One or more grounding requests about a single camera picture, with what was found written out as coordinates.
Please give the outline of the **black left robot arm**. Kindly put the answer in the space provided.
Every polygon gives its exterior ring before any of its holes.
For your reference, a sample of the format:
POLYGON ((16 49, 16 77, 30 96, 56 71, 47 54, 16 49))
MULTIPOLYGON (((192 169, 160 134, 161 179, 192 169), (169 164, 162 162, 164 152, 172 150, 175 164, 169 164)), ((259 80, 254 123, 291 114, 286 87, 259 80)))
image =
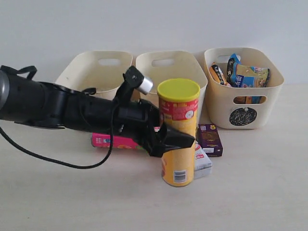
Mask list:
POLYGON ((113 99, 94 96, 95 89, 83 91, 35 81, 37 69, 0 68, 0 117, 17 124, 84 131, 132 139, 150 156, 161 157, 172 150, 190 148, 195 138, 160 122, 159 109, 147 100, 131 101, 134 90, 148 93, 149 81, 136 67, 123 74, 113 99))

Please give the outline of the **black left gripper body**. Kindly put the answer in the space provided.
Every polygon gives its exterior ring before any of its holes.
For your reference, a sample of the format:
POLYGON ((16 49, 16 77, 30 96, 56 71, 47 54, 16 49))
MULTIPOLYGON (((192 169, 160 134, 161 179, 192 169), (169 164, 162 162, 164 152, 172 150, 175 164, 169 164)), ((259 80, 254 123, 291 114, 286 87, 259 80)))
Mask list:
POLYGON ((113 134, 132 139, 149 156, 162 157, 165 152, 167 126, 160 123, 159 110, 149 101, 119 106, 113 115, 113 134))

